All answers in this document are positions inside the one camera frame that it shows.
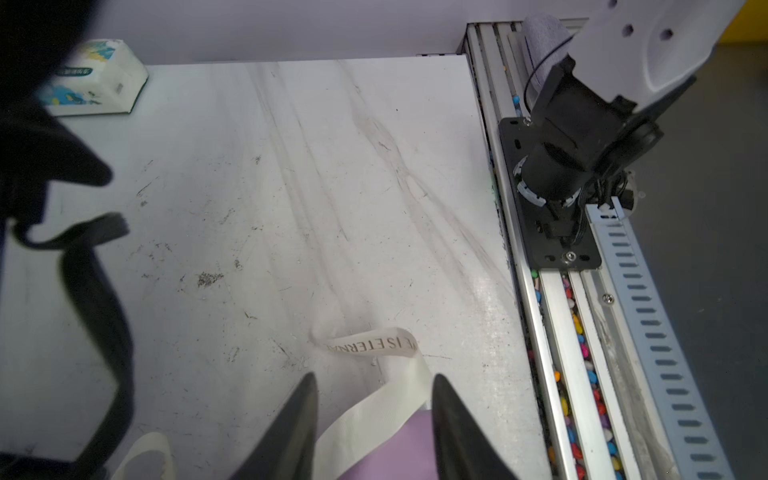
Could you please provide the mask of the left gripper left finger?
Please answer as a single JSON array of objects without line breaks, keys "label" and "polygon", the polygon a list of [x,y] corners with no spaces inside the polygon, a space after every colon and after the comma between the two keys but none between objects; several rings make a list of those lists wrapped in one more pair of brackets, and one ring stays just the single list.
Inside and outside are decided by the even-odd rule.
[{"label": "left gripper left finger", "polygon": [[231,479],[311,479],[318,423],[318,387],[307,373]]}]

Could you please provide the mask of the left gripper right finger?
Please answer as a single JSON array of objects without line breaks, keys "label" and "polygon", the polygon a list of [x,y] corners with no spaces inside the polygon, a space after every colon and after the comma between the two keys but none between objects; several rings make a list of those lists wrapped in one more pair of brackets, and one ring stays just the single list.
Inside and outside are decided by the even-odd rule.
[{"label": "left gripper right finger", "polygon": [[442,374],[432,386],[432,430],[440,480],[517,479]]}]

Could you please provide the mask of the pink purple wrapping paper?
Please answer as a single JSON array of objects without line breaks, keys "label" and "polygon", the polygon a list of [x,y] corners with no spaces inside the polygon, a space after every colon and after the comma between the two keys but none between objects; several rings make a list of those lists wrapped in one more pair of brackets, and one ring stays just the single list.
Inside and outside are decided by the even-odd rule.
[{"label": "pink purple wrapping paper", "polygon": [[438,478],[431,410],[414,413],[395,435],[341,476],[354,480]]}]

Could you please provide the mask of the cream printed ribbon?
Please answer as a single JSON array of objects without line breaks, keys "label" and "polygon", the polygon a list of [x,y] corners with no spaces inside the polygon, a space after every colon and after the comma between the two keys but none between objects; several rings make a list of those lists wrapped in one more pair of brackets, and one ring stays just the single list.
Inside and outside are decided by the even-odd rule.
[{"label": "cream printed ribbon", "polygon": [[390,440],[431,401],[433,375],[415,337],[397,327],[340,338],[317,339],[331,352],[357,356],[399,356],[408,360],[402,374],[343,413],[315,442],[313,473],[338,479],[375,448]]}]

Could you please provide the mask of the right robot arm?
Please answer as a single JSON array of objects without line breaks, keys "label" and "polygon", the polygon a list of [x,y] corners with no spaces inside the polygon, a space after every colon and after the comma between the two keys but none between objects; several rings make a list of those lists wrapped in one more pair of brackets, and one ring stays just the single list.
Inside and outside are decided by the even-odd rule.
[{"label": "right robot arm", "polygon": [[5,479],[548,477],[519,307],[737,1],[606,1],[528,119],[459,56],[141,68],[53,115],[92,1],[1,5]]}]

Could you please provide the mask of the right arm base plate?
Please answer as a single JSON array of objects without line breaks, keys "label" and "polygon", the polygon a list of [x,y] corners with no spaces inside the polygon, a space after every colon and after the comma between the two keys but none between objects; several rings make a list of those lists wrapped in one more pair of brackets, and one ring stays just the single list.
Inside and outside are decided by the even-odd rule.
[{"label": "right arm base plate", "polygon": [[537,270],[592,270],[602,264],[581,189],[558,192],[564,168],[553,160],[537,129],[521,117],[498,123],[512,182],[525,257]]}]

